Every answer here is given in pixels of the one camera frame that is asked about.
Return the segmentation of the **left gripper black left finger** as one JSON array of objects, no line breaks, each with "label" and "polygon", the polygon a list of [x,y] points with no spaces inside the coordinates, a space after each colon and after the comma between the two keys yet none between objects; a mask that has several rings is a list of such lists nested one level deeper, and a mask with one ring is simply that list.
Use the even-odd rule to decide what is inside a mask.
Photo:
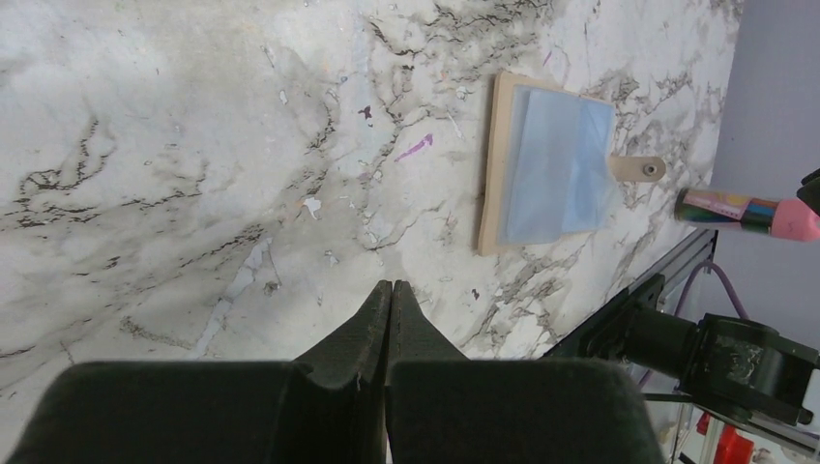
[{"label": "left gripper black left finger", "polygon": [[13,463],[381,463],[393,286],[289,361],[86,362],[46,389]]}]

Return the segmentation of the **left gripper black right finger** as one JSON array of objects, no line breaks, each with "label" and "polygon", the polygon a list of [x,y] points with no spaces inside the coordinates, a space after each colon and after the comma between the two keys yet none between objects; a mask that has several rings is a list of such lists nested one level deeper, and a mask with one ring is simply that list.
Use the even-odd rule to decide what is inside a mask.
[{"label": "left gripper black right finger", "polygon": [[642,394],[611,362],[470,360],[394,285],[387,431],[396,463],[660,463]]}]

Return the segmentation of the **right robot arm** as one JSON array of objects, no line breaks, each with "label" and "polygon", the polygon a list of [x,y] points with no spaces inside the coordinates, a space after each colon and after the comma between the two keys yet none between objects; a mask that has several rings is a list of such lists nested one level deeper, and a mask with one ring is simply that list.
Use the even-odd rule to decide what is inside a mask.
[{"label": "right robot arm", "polygon": [[[675,219],[711,229],[735,229],[774,238],[819,238],[819,173],[804,177],[795,197],[767,200],[711,189],[684,188]],[[706,314],[697,322],[657,309],[663,276],[630,293],[583,341],[591,358],[623,359],[674,378],[680,392],[714,414],[739,423],[762,415],[809,425],[804,405],[819,352],[752,321],[731,286],[724,288],[736,316]]]}]

